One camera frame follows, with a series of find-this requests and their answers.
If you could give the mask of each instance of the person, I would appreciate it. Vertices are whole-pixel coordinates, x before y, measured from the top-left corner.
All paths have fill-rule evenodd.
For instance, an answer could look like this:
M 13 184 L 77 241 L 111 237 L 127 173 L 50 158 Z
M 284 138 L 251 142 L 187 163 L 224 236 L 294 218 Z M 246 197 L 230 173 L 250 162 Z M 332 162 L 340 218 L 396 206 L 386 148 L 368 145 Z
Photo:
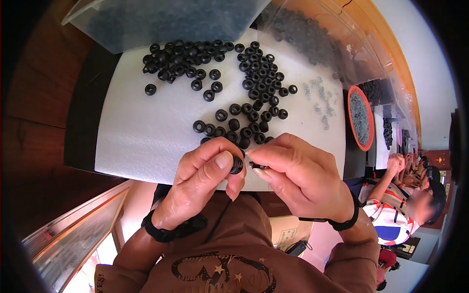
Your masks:
M 329 219 L 339 231 L 343 243 L 333 248 L 324 273 L 273 247 L 268 216 L 240 191 L 246 165 L 229 173 L 241 151 L 217 137 L 182 157 L 172 187 L 144 226 L 112 266 L 96 266 L 97 292 L 375 292 L 378 236 L 340 179 L 334 156 L 290 134 L 246 154 L 269 167 L 253 171 L 293 215 Z M 215 192 L 224 179 L 226 191 Z M 165 238 L 199 214 L 206 228 Z

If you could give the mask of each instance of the wall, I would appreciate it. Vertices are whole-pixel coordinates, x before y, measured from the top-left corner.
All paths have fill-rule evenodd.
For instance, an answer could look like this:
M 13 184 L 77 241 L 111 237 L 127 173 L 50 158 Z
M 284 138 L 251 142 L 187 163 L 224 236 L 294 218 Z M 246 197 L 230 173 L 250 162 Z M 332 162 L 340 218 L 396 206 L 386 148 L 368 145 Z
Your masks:
M 422 125 L 422 149 L 447 150 L 456 96 L 435 36 L 410 0 L 372 1 L 393 30 L 412 74 Z

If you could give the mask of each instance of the plastic container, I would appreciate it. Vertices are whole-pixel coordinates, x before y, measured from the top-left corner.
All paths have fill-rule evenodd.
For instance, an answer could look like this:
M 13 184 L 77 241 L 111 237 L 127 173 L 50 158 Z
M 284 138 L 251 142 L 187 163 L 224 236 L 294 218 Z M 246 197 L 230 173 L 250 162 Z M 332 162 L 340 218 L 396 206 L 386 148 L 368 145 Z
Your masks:
M 111 53 L 184 41 L 236 41 L 269 0 L 80 0 L 65 16 Z

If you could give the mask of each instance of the small black component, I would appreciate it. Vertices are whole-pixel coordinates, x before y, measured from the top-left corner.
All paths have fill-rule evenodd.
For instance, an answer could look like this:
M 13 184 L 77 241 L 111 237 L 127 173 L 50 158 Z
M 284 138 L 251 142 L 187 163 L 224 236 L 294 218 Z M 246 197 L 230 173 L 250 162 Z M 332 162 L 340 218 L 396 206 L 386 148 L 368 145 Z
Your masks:
M 259 123 L 259 128 L 260 128 L 261 132 L 266 133 L 267 131 L 269 131 L 269 124 L 267 123 L 267 121 L 261 121 Z
M 269 108 L 269 112 L 272 115 L 272 117 L 277 117 L 279 115 L 279 111 L 280 110 L 277 108 L 277 106 L 272 106 Z
M 145 87 L 145 94 L 147 96 L 153 96 L 156 93 L 156 86 L 154 84 L 147 84 Z
M 228 118 L 228 113 L 223 110 L 223 109 L 219 109 L 215 112 L 215 119 L 220 121 L 220 122 L 223 122 L 225 121 L 226 119 Z
M 213 82 L 211 86 L 212 91 L 219 93 L 223 90 L 223 84 L 221 82 Z
M 280 88 L 279 89 L 279 96 L 281 96 L 281 97 L 288 96 L 288 90 L 286 88 Z
M 215 129 L 215 133 L 213 134 L 213 136 L 220 137 L 220 136 L 225 136 L 226 134 L 227 134 L 227 131 L 222 126 L 218 126 Z
M 251 144 L 251 140 L 249 138 L 246 138 L 246 137 L 242 137 L 240 140 L 239 140 L 239 148 L 240 149 L 247 149 L 249 147 L 249 145 Z
M 238 105 L 238 104 L 231 104 L 229 110 L 230 110 L 231 115 L 236 116 L 236 115 L 239 115 L 241 113 L 241 106 Z
M 290 92 L 290 94 L 294 95 L 298 92 L 298 88 L 296 87 L 296 85 L 292 84 L 288 87 L 288 91 Z
M 236 46 L 234 46 L 234 50 L 238 53 L 241 53 L 241 52 L 244 51 L 244 45 L 243 44 L 236 44 Z
M 254 111 L 259 111 L 263 105 L 264 103 L 262 103 L 261 100 L 256 100 L 254 104 L 252 104 L 252 108 L 254 109 Z
M 255 136 L 254 136 L 254 141 L 257 143 L 257 144 L 263 144 L 265 143 L 265 135 L 263 133 L 257 133 Z
M 204 91 L 204 100 L 207 102 L 212 102 L 215 99 L 215 92 L 212 90 Z
M 238 119 L 236 119 L 236 118 L 230 119 L 230 121 L 228 121 L 228 126 L 230 127 L 230 130 L 237 131 L 239 129 Z
M 202 133 L 205 129 L 205 122 L 202 120 L 197 120 L 192 124 L 192 129 L 197 133 Z
M 248 69 L 249 69 L 249 63 L 247 62 L 240 63 L 239 70 L 241 70 L 242 72 L 246 72 L 246 70 Z
M 196 71 L 196 79 L 203 80 L 206 76 L 207 76 L 207 74 L 205 73 L 205 70 L 203 70 L 203 69 L 197 69 L 197 71 Z
M 207 123 L 204 128 L 204 134 L 206 136 L 213 136 L 215 133 L 215 126 L 211 123 Z
M 284 120 L 288 117 L 288 112 L 285 109 L 280 109 L 279 118 Z
M 252 133 L 257 133 L 260 130 L 259 124 L 257 122 L 251 122 L 248 125 L 249 129 L 251 129 Z
M 221 77 L 221 72 L 218 69 L 212 69 L 212 70 L 210 70 L 210 73 L 208 74 L 208 76 L 212 80 L 219 80 L 220 77 Z
M 249 113 L 252 112 L 252 106 L 251 104 L 248 104 L 248 103 L 245 103 L 241 106 L 241 112 L 244 114 L 244 115 L 248 115 Z
M 245 90 L 250 90 L 254 86 L 252 79 L 245 79 L 242 81 L 242 88 Z
M 238 140 L 238 134 L 234 131 L 228 131 L 227 134 L 225 135 L 225 138 L 232 143 L 236 143 Z
M 251 122 L 256 122 L 257 120 L 259 120 L 259 113 L 257 113 L 256 111 L 252 111 L 248 115 L 248 120 Z

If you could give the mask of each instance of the black wristband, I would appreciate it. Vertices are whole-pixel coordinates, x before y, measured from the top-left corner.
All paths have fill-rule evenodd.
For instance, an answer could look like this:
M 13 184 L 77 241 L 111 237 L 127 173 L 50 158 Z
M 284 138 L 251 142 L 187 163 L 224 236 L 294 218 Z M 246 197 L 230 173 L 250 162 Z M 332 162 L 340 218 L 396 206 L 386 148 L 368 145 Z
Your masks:
M 347 230 L 347 229 L 350 229 L 353 227 L 353 225 L 355 225 L 356 223 L 356 220 L 358 219 L 358 211 L 359 211 L 359 208 L 362 207 L 362 204 L 358 201 L 358 198 L 352 193 L 350 192 L 351 195 L 352 195 L 352 198 L 353 198 L 353 205 L 354 205 L 354 213 L 353 213 L 353 216 L 350 220 L 348 221 L 345 221 L 344 223 L 337 223 L 337 222 L 334 222 L 330 219 L 321 219 L 321 218 L 299 218 L 300 221 L 310 221 L 310 222 L 329 222 L 329 224 L 331 224 L 332 228 L 334 228 L 334 230 L 340 232 L 340 231 L 344 231 L 344 230 Z

